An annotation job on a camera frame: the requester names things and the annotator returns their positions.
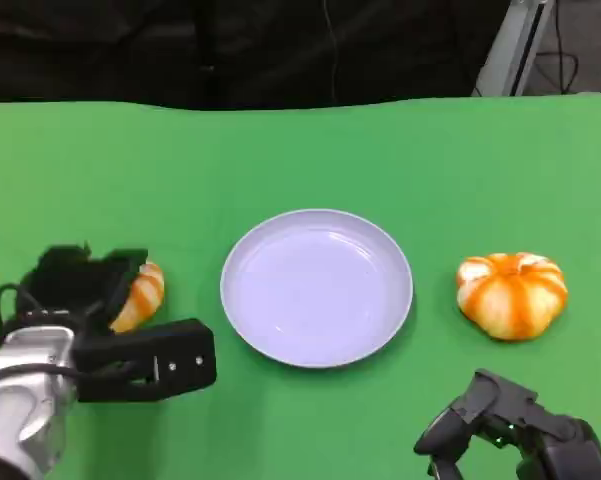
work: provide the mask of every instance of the pumpkin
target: pumpkin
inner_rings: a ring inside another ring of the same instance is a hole
[[[131,292],[118,317],[111,324],[116,333],[134,330],[158,310],[164,298],[164,276],[155,263],[147,262],[131,284]]]
[[[531,253],[469,257],[458,269],[458,305],[491,337],[527,340],[542,334],[567,301],[562,270]]]

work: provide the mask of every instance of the plate rim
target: plate rim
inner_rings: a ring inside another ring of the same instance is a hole
[[[343,216],[347,216],[347,217],[351,217],[354,218],[358,221],[361,221],[363,223],[366,223],[367,225],[370,225],[371,227],[373,227],[374,229],[376,229],[378,232],[380,232],[382,235],[384,235],[389,242],[393,245],[393,247],[399,252],[400,257],[402,259],[402,261],[404,262],[404,266],[407,270],[407,274],[408,274],[408,280],[409,280],[409,287],[410,287],[410,295],[409,295],[409,299],[407,300],[406,304],[405,304],[405,308],[404,308],[404,314],[401,317],[401,320],[397,323],[396,327],[391,331],[390,335],[387,335],[387,338],[382,341],[379,342],[379,344],[377,346],[375,346],[374,348],[370,349],[369,351],[363,353],[363,354],[359,354],[359,355],[355,355],[351,358],[351,360],[347,360],[344,362],[338,362],[338,363],[292,363],[289,362],[287,360],[278,358],[277,356],[266,352],[264,349],[254,345],[253,343],[251,343],[249,340],[247,340],[247,338],[245,337],[244,333],[240,330],[240,328],[236,325],[235,321],[231,318],[231,316],[229,315],[229,311],[226,307],[226,302],[225,302],[225,284],[227,282],[226,278],[227,278],[227,267],[232,263],[233,257],[236,255],[236,252],[239,250],[240,246],[246,242],[246,240],[257,230],[261,229],[262,227],[264,227],[265,225],[269,224],[269,223],[273,223],[276,220],[282,218],[282,217],[287,217],[287,216],[291,216],[291,215],[297,215],[297,214],[301,214],[301,213],[331,213],[331,214],[336,214],[336,215],[343,215]],[[332,208],[304,208],[304,209],[299,209],[299,210],[291,210],[291,211],[287,211],[287,212],[283,212],[283,213],[279,213],[277,215],[274,215],[273,217],[269,217],[263,221],[261,221],[260,223],[258,223],[257,225],[255,225],[254,227],[250,228],[244,235],[242,235],[240,237],[240,239],[233,245],[233,247],[231,248],[231,251],[229,252],[229,255],[227,256],[227,258],[224,261],[224,265],[222,266],[222,274],[220,275],[220,301],[222,304],[222,309],[224,311],[224,315],[227,318],[227,320],[229,320],[229,323],[231,324],[231,327],[233,328],[233,330],[235,330],[235,332],[238,334],[238,336],[242,339],[242,341],[244,341],[247,345],[249,345],[251,348],[253,348],[254,350],[256,350],[257,352],[259,352],[260,354],[264,355],[267,358],[270,358],[272,360],[275,360],[277,362],[283,363],[285,365],[291,365],[294,367],[300,367],[300,368],[308,368],[308,369],[328,369],[328,368],[337,368],[337,367],[343,367],[346,365],[351,365],[353,363],[359,362],[361,360],[364,360],[365,358],[371,357],[373,356],[375,353],[377,353],[378,351],[382,350],[391,340],[393,340],[393,338],[397,335],[397,333],[400,331],[400,329],[404,326],[405,322],[407,321],[407,318],[409,316],[409,313],[411,312],[411,305],[413,304],[413,297],[415,295],[414,292],[414,288],[413,288],[413,271],[411,269],[411,265],[409,264],[409,260],[407,259],[406,255],[404,254],[404,252],[402,251],[402,249],[400,248],[400,245],[398,245],[398,242],[395,241],[395,239],[389,235],[389,233],[387,233],[386,230],[384,230],[383,228],[379,227],[378,225],[376,225],[375,223],[367,220],[366,218],[363,218],[359,215],[356,215],[354,213],[350,213],[350,212],[345,212],[343,210],[336,210],[336,209],[332,209]]]

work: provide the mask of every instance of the black curtain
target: black curtain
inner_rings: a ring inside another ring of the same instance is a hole
[[[509,0],[0,0],[0,101],[468,96]]]

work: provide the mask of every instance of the green backdrop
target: green backdrop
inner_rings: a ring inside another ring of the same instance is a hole
[[[377,223],[414,273],[403,330],[337,371],[261,357],[219,300],[234,242],[310,207]],[[161,404],[76,405],[54,480],[424,479],[412,446],[478,367],[601,438],[601,95],[270,113],[0,105],[0,282],[85,240],[149,248],[167,281],[158,321],[210,325],[219,377]],[[537,341],[493,342],[455,306],[460,261],[496,251],[565,271],[569,306]],[[462,467],[514,479],[517,458],[476,440]]]

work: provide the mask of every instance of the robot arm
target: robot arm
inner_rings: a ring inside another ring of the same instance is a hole
[[[497,448],[513,445],[520,480],[601,480],[601,445],[584,420],[553,415],[537,393],[486,370],[422,434],[415,453],[431,457],[437,480],[462,480],[456,463],[477,435]]]
[[[4,323],[0,314],[0,480],[44,478],[64,450],[74,400],[159,401],[215,382],[213,334],[198,320],[108,329],[146,251],[88,257],[51,249],[11,285],[16,313]]]

